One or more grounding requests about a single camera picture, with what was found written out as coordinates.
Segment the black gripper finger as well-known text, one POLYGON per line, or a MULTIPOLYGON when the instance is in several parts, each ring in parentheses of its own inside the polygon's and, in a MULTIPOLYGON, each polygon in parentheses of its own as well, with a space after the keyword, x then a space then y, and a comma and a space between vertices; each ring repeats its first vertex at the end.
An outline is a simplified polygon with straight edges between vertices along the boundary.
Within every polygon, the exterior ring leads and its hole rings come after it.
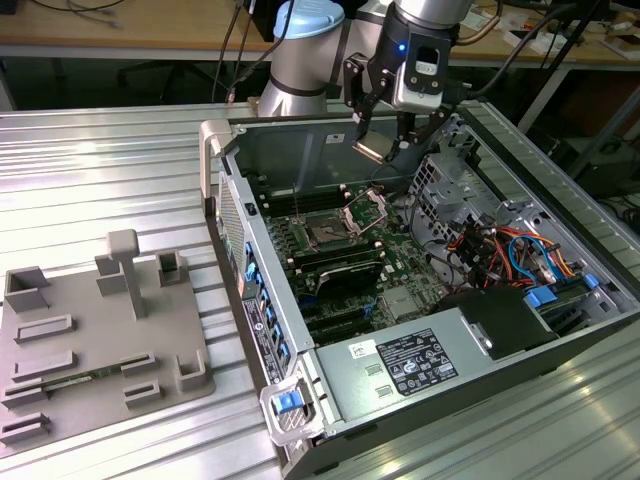
POLYGON ((412 145, 420 145, 428 140, 448 119, 448 109, 440 108, 431 112, 422 125, 416 125, 416 117, 417 115, 414 113, 397 113, 397 135, 386 155, 387 161, 394 160, 402 149, 412 145))
POLYGON ((366 92, 364 79, 369 75, 368 59, 355 52, 343 61, 344 103, 353 110, 357 140, 368 132, 374 108, 394 84, 394 74, 388 69, 374 65, 373 73, 370 91, 366 92))

